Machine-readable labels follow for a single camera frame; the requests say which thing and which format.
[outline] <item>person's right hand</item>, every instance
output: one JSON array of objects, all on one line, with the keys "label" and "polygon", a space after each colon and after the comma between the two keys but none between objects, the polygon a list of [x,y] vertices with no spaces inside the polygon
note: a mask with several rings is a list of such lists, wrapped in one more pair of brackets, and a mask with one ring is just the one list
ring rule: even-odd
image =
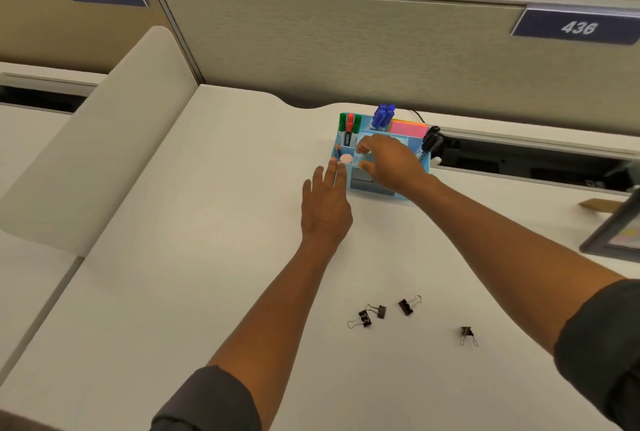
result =
[{"label": "person's right hand", "polygon": [[369,152],[373,153],[376,162],[360,161],[358,166],[389,190],[410,198],[409,195],[428,180],[416,155],[395,137],[382,134],[363,137],[356,153]]}]

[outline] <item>person's left arm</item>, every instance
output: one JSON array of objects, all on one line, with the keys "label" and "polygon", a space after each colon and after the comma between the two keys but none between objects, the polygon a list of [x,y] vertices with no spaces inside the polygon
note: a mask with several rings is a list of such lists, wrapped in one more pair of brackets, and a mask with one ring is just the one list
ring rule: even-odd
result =
[{"label": "person's left arm", "polygon": [[313,180],[305,181],[298,251],[208,366],[196,371],[156,415],[152,431],[271,427],[324,270],[351,228],[346,183],[346,169],[335,158],[324,178],[318,166]]}]

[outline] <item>hand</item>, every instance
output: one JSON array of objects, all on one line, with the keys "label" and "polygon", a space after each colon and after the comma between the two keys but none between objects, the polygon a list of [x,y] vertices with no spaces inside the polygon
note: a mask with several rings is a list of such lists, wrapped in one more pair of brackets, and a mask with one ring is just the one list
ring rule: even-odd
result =
[{"label": "hand", "polygon": [[356,153],[372,152],[376,162],[360,161],[358,166],[376,183],[410,198],[428,180],[416,155],[395,137],[382,134],[362,138]]},{"label": "hand", "polygon": [[302,185],[302,240],[330,243],[336,249],[346,237],[353,217],[347,201],[347,169],[332,158]]}]

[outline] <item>person's left hand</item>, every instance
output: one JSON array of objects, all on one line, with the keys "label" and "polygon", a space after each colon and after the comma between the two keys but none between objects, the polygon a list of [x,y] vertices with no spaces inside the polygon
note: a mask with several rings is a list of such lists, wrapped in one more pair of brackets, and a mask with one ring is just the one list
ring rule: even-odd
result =
[{"label": "person's left hand", "polygon": [[313,181],[302,185],[302,240],[320,240],[337,248],[353,223],[346,193],[347,169],[332,158],[324,180],[322,174],[323,167],[318,166]]}]

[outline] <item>red marker cap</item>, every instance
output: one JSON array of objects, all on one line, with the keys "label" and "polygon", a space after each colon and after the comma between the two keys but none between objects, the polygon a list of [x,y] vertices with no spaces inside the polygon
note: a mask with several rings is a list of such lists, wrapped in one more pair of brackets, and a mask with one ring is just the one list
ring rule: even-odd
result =
[{"label": "red marker cap", "polygon": [[354,119],[355,119],[355,116],[353,114],[349,114],[347,116],[347,132],[353,131],[353,120]]}]

